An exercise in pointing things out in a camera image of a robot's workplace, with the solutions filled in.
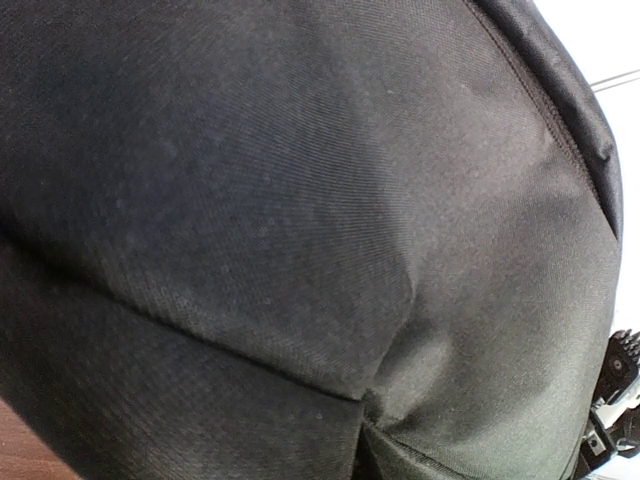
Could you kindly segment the black student backpack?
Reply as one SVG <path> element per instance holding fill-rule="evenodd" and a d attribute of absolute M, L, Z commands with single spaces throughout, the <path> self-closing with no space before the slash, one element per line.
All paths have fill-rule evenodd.
<path fill-rule="evenodd" d="M 1 5 L 1 396 L 85 479 L 567 479 L 621 235 L 530 1 Z"/>

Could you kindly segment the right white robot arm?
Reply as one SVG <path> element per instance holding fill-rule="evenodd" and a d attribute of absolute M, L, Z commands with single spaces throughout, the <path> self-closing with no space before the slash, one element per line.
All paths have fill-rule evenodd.
<path fill-rule="evenodd" d="M 615 457 L 639 454 L 639 334 L 619 330 L 608 341 L 573 473 L 585 479 Z"/>

